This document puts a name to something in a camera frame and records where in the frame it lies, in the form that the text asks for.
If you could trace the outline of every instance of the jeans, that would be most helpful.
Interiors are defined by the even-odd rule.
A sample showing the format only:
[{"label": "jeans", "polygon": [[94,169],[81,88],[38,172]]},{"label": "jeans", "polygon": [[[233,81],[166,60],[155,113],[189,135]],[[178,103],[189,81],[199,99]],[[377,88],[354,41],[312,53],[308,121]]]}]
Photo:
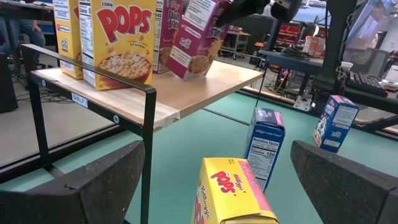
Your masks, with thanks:
[{"label": "jeans", "polygon": [[[33,31],[33,21],[27,19],[10,19],[10,25],[12,30],[12,36],[14,38],[14,43],[18,45],[19,34],[24,33],[29,36],[30,43],[37,45],[39,47],[44,47],[45,38],[44,35],[37,32],[37,30]],[[5,42],[0,45],[0,52],[4,52],[5,54],[11,55],[11,45],[8,40],[6,23],[4,21],[3,16],[0,16],[0,34],[4,37]],[[36,62],[39,62],[39,53],[36,54]]]}]

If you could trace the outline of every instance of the shelf label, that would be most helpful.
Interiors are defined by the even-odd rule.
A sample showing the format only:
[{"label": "shelf label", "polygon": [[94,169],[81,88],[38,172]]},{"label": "shelf label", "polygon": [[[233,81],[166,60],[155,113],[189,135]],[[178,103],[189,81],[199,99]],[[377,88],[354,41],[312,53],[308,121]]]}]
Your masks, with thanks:
[{"label": "shelf label", "polygon": [[88,108],[88,102],[87,102],[87,99],[86,99],[86,98],[84,98],[84,97],[82,97],[82,96],[79,96],[79,95],[77,95],[77,94],[72,93],[72,100],[73,100],[75,103],[77,103],[77,104],[79,104],[79,105],[81,105],[81,106],[84,106],[85,108]]}]

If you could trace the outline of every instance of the floor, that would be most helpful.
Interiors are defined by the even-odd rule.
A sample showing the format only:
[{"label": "floor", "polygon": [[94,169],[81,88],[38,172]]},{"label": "floor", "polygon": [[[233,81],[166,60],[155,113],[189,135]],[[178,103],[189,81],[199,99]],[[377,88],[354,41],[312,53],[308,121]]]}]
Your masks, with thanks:
[{"label": "floor", "polygon": [[[209,109],[250,122],[255,99],[233,93]],[[281,223],[322,223],[305,194],[290,161],[290,147],[299,139],[313,144],[318,119],[266,102],[259,106],[282,113],[286,136],[266,190],[266,197]],[[248,127],[200,110],[154,134],[149,223],[189,223],[202,157],[241,157]],[[117,148],[139,139],[121,133],[82,149],[54,164],[70,172]],[[398,177],[397,143],[355,129],[350,130],[339,155]],[[25,191],[51,180],[40,169],[0,185],[0,190]],[[138,187],[126,219],[139,223],[141,188]]]},{"label": "floor", "polygon": [[[254,68],[254,65],[249,64],[248,57],[236,60],[231,57],[218,57],[217,60],[250,69]],[[57,66],[56,60],[46,55],[40,56],[40,62]],[[275,79],[275,73],[267,72],[262,90],[268,91],[267,87]],[[260,85],[261,80],[258,80],[251,87],[260,89]],[[26,92],[19,83],[16,83],[14,87],[16,95],[21,96],[19,99],[26,97]],[[18,104],[18,110],[0,114],[0,141],[3,142],[0,149],[0,166],[38,151],[30,103],[19,101]],[[108,120],[76,104],[43,103],[42,105],[47,140],[50,146],[110,124]],[[388,118],[393,115],[374,108],[360,107],[362,110],[358,117],[363,120]]]}]

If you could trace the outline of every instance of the cereal bowl image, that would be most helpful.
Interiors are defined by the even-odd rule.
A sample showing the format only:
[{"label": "cereal bowl image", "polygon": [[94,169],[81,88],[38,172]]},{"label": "cereal bowl image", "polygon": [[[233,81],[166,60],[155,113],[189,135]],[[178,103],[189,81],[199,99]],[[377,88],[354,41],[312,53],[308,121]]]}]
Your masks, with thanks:
[{"label": "cereal bowl image", "polygon": [[76,55],[76,60],[81,61],[81,52]]},{"label": "cereal bowl image", "polygon": [[194,76],[202,76],[210,68],[211,60],[206,55],[192,57],[187,73]]},{"label": "cereal bowl image", "polygon": [[129,51],[108,57],[98,66],[109,72],[142,83],[148,79],[152,69],[152,65],[148,59],[135,53],[130,53]]},{"label": "cereal bowl image", "polygon": [[162,47],[160,49],[160,57],[159,57],[159,63],[162,65],[166,65],[167,59],[169,57],[170,52],[172,51],[171,47]]}]

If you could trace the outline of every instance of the keyboard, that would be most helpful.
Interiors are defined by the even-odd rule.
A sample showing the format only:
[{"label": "keyboard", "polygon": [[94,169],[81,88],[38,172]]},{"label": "keyboard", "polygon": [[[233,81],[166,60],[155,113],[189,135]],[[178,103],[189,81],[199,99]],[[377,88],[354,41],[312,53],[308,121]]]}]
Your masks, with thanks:
[{"label": "keyboard", "polygon": [[348,81],[347,86],[355,90],[361,90],[377,96],[386,97],[388,93],[382,86],[380,86],[379,81],[381,81],[380,78],[372,75],[350,72],[350,80]]}]

